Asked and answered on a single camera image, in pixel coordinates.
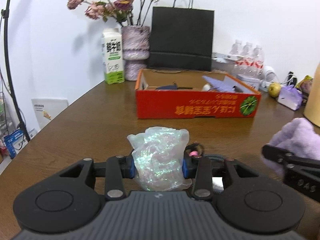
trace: red cardboard box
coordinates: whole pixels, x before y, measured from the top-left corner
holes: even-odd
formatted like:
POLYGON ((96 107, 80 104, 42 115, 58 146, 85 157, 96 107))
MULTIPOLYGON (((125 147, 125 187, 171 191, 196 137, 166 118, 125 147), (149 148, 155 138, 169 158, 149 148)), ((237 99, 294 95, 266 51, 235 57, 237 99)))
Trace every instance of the red cardboard box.
POLYGON ((198 116, 254 117, 261 93, 229 74, 204 71, 142 69, 136 82, 137 116, 141 119, 194 118, 198 116), (236 86, 243 93, 202 91, 203 75, 236 86), (177 84, 185 90, 155 90, 177 84))

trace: brown tabletop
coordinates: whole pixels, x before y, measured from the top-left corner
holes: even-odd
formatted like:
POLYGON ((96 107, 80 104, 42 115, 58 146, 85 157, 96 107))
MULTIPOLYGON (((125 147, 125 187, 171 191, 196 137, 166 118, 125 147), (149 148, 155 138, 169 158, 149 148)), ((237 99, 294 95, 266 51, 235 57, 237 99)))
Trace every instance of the brown tabletop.
MULTIPOLYGON (((261 162, 261 147, 284 124, 301 116, 301 109, 291 111, 264 94, 255 118, 138 120, 134 83, 103 82, 42 129, 0 176, 0 239, 10 239, 20 230, 12 204, 22 190, 85 157, 103 162, 110 156, 128 155, 131 146, 127 136, 152 126, 187 129, 190 142, 202 143, 207 153, 236 158, 278 179, 261 162)), ((131 180, 126 180, 125 186, 126 190, 139 188, 131 180)), ((103 193, 103 179, 97 179, 95 189, 103 193)), ((308 239, 316 239, 320 205, 304 199, 306 212, 297 231, 308 239)))

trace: black paper bag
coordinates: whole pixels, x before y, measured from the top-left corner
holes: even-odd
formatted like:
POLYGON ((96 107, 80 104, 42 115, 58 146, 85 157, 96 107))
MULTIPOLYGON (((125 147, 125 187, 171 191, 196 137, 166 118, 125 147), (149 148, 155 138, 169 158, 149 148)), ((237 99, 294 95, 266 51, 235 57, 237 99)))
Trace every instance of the black paper bag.
POLYGON ((154 7, 148 67, 211 70, 214 11, 154 7))

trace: white logo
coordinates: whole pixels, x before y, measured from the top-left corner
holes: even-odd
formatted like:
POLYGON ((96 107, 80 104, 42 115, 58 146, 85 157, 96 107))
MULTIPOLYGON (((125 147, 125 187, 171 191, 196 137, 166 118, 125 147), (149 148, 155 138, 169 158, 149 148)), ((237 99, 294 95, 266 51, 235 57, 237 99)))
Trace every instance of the white logo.
POLYGON ((163 197, 163 195, 161 193, 158 193, 155 195, 155 197, 159 199, 159 198, 163 197))

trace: green leaf graphic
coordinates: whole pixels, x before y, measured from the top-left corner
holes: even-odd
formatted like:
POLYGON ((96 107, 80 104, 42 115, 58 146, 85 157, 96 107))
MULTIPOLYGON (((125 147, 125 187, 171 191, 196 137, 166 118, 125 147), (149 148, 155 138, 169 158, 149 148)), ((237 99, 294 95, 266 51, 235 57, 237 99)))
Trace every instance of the green leaf graphic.
POLYGON ((240 105, 240 113, 244 116, 252 114, 258 105, 258 99, 255 96, 247 97, 240 105))

